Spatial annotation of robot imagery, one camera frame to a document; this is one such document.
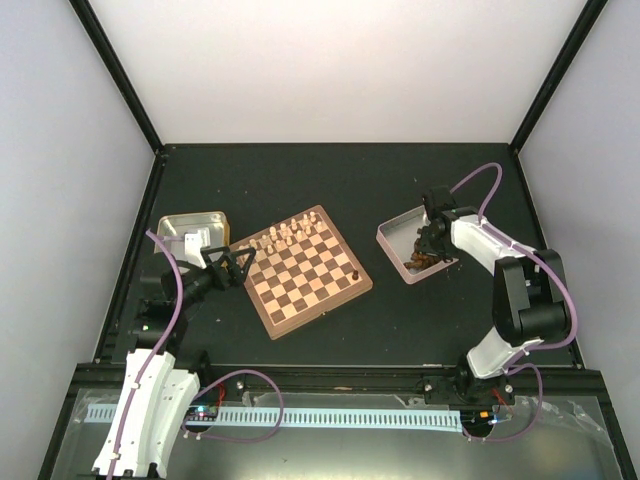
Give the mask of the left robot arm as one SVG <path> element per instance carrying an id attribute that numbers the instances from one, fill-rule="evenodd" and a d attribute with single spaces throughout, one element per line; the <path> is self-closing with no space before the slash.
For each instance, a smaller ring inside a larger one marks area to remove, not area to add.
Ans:
<path id="1" fill-rule="evenodd" d="M 245 283 L 255 248 L 201 249 L 204 265 L 178 261 L 165 247 L 141 271 L 143 297 L 134 319 L 135 343 L 109 433 L 91 468 L 93 479 L 163 479 L 190 400 L 207 397 L 215 376 L 207 355 L 186 368 L 176 357 L 187 310 L 213 290 Z"/>

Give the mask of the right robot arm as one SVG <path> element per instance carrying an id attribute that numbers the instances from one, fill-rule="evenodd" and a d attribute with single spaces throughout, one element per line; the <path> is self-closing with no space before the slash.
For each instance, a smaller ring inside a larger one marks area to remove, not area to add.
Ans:
<path id="1" fill-rule="evenodd" d="M 428 208 L 414 254 L 449 262 L 455 250 L 467 253 L 493 278 L 493 326 L 461 358 L 454 377 L 457 396 L 474 404 L 516 369 L 517 360 L 545 345 L 570 342 L 575 307 L 557 252 L 522 245 L 473 208 Z"/>

